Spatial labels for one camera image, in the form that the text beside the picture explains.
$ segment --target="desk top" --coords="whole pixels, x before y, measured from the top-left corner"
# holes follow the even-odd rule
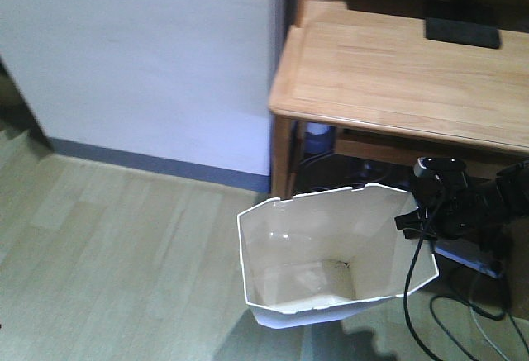
[[[423,20],[306,1],[272,113],[361,131],[529,154],[529,34],[491,50],[427,40]]]

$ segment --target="laminate flooring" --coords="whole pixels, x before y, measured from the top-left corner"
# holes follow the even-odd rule
[[[0,136],[0,360],[428,359],[399,300],[345,321],[258,325],[244,302],[236,214],[264,198]],[[466,359],[429,316],[436,285],[411,297],[412,318],[441,357]],[[501,359],[465,307],[438,311],[479,359]],[[511,359],[527,359],[508,321],[482,323]]]

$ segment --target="white wall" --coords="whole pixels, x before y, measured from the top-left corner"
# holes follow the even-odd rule
[[[47,136],[269,174],[282,0],[0,0],[0,55]]]

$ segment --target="blue baseboard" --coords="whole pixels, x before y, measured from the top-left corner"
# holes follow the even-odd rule
[[[222,185],[249,189],[256,192],[268,193],[270,191],[270,178],[268,175],[243,173],[231,169],[219,169],[217,167],[163,159],[146,154],[102,148],[100,146],[82,144],[71,140],[49,138],[49,141],[57,154],[65,156],[116,164],[131,169],[143,169],[153,173],[164,173],[178,177],[197,179],[199,181],[220,183]]]

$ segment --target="white wastebasket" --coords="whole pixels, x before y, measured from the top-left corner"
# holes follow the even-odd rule
[[[413,195],[368,184],[353,190],[271,198],[239,214],[246,303],[271,328],[341,320],[402,297],[416,240],[393,218],[416,208]],[[422,247],[410,292],[438,276]]]

